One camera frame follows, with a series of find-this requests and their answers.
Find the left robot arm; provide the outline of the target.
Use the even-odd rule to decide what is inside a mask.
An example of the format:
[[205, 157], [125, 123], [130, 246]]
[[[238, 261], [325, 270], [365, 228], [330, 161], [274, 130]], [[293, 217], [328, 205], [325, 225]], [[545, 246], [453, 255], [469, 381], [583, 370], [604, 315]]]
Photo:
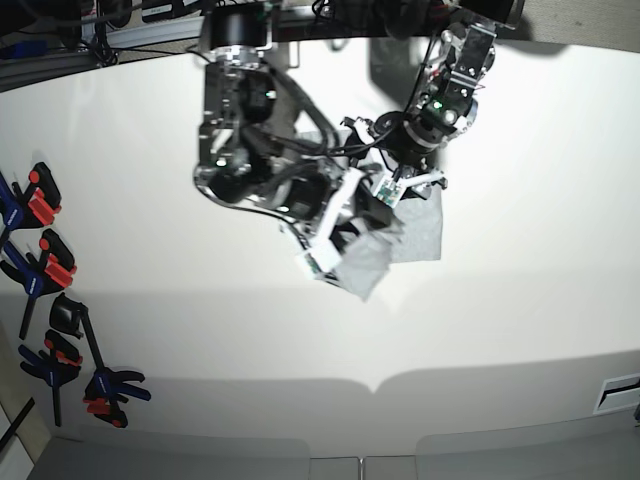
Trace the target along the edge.
[[473, 124], [474, 93], [495, 60], [498, 30], [514, 29], [522, 1], [383, 1], [386, 32], [397, 40], [429, 29], [427, 51], [404, 109], [375, 123], [374, 146], [393, 174], [423, 174], [428, 157]]

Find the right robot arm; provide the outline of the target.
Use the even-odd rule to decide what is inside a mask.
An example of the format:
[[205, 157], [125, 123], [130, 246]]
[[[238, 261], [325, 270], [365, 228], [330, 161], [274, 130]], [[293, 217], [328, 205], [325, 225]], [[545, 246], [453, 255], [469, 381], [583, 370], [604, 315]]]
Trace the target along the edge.
[[193, 182], [219, 206], [278, 220], [308, 248], [381, 230], [392, 211], [367, 182], [373, 170], [306, 92], [265, 59], [277, 1], [209, 3], [195, 55], [205, 62], [199, 160]]

